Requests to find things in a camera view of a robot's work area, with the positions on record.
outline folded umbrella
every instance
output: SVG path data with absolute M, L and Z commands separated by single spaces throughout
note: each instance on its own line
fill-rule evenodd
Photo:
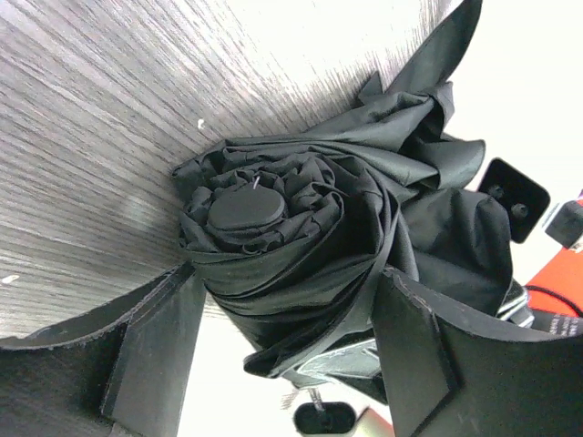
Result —
M 445 80 L 480 6 L 458 6 L 385 92 L 374 75 L 357 108 L 301 134 L 221 141 L 173 172 L 180 245 L 256 348 L 246 371 L 314 383 L 299 366 L 373 338 L 386 266 L 496 314 L 512 282 L 508 216 L 464 190 L 484 142 L 444 133 Z

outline black fabric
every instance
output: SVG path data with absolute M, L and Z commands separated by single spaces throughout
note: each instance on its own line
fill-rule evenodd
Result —
M 533 310 L 533 313 L 533 330 L 542 330 L 561 337 L 583 336 L 583 317 L 570 317 L 541 310 Z
M 204 294 L 193 268 L 0 340 L 0 435 L 176 435 Z
M 445 80 L 480 7 L 465 0 L 385 93 L 373 76 L 359 107 L 302 134 L 221 141 L 174 171 L 186 205 L 181 246 L 256 347 L 247 371 L 280 376 L 369 330 L 387 265 L 496 314 L 512 280 L 508 216 L 463 190 L 484 142 L 444 133 L 453 114 Z M 228 231 L 209 223 L 214 202 L 257 184 L 285 199 L 278 220 Z

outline umbrella fabric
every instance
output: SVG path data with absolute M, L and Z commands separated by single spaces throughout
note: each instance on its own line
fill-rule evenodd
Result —
M 480 5 L 465 0 L 387 91 L 374 75 L 357 108 L 301 134 L 221 141 L 175 169 L 185 204 L 180 245 L 255 346 L 247 371 L 280 376 L 349 334 L 370 332 L 387 266 L 496 314 L 512 281 L 507 213 L 463 189 L 484 142 L 444 133 L 453 114 L 445 79 Z M 260 226 L 217 227 L 213 204 L 258 184 L 284 198 L 283 212 Z

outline gray wood grain surface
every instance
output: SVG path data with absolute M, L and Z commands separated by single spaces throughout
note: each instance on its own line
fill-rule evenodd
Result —
M 0 336 L 180 261 L 170 170 L 222 137 L 300 131 L 393 77 L 449 2 L 0 3 Z M 209 307 L 209 315 L 219 311 Z

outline white speck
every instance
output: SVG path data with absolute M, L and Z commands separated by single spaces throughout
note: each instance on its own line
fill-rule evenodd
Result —
M 20 278 L 19 275 L 10 275 L 0 279 L 0 282 L 2 282 L 4 285 L 8 285 L 17 280 L 18 278 Z

